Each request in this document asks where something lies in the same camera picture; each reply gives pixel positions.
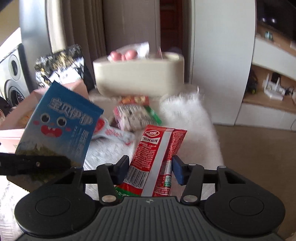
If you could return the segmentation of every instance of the beige storage bin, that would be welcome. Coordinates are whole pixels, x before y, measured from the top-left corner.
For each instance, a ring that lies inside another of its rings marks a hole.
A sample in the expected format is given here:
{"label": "beige storage bin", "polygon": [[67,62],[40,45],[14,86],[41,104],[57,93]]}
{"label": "beige storage bin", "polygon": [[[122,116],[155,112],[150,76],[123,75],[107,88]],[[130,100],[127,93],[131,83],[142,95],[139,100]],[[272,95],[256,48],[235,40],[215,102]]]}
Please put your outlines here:
{"label": "beige storage bin", "polygon": [[163,53],[163,59],[110,62],[106,57],[93,62],[96,86],[104,96],[178,94],[184,84],[184,57]]}

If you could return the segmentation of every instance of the metal pin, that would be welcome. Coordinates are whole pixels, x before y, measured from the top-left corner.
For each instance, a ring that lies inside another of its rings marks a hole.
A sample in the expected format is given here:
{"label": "metal pin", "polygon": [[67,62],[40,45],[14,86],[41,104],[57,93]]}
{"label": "metal pin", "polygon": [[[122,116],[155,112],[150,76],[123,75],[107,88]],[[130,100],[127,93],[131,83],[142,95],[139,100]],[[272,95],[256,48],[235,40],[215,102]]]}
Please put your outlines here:
{"label": "metal pin", "polygon": [[116,197],[113,195],[105,195],[102,197],[103,202],[114,202],[116,201]]}
{"label": "metal pin", "polygon": [[198,197],[194,195],[186,195],[183,197],[183,200],[185,202],[196,202],[198,200]]}

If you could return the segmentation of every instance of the television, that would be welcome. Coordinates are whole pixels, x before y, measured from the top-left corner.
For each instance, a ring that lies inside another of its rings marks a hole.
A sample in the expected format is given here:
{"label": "television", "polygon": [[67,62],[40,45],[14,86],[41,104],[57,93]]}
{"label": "television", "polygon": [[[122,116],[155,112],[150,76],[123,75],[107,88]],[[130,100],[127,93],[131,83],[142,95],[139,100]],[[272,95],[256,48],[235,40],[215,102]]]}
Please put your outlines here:
{"label": "television", "polygon": [[296,41],[296,0],[257,0],[257,24]]}

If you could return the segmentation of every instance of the cartoon face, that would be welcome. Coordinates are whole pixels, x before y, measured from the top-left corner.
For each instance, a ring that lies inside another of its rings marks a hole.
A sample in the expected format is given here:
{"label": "cartoon face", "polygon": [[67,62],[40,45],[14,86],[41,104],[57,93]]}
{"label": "cartoon face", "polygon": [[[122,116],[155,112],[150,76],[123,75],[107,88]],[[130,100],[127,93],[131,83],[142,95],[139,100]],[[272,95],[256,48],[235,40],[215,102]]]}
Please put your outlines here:
{"label": "cartoon face", "polygon": [[[60,116],[56,119],[55,122],[50,121],[50,115],[47,113],[43,113],[40,116],[41,124],[41,132],[46,135],[47,137],[60,137],[63,134],[63,129],[66,124],[67,120],[65,117]],[[39,125],[40,121],[35,120],[33,121],[34,125]]]}

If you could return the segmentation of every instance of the brown wooden door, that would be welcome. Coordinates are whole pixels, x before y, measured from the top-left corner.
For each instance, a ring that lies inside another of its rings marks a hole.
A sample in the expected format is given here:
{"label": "brown wooden door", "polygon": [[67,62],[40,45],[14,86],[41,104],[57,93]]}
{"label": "brown wooden door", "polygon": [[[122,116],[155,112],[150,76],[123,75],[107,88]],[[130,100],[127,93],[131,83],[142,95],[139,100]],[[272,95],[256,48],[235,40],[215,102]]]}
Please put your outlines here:
{"label": "brown wooden door", "polygon": [[182,0],[160,0],[161,50],[182,49]]}

